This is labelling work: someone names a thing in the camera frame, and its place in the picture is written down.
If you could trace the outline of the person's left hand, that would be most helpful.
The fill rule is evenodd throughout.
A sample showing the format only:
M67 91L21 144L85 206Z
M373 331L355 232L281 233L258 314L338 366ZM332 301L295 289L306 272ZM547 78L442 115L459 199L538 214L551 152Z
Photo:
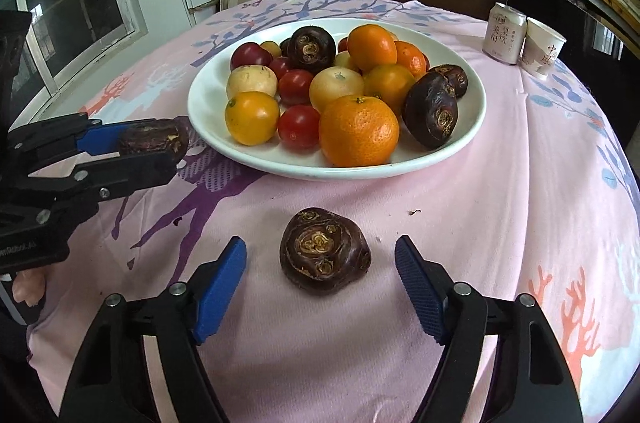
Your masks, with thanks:
M37 306L46 295L47 272L47 267L41 267L17 273L12 285L14 301L29 308Z

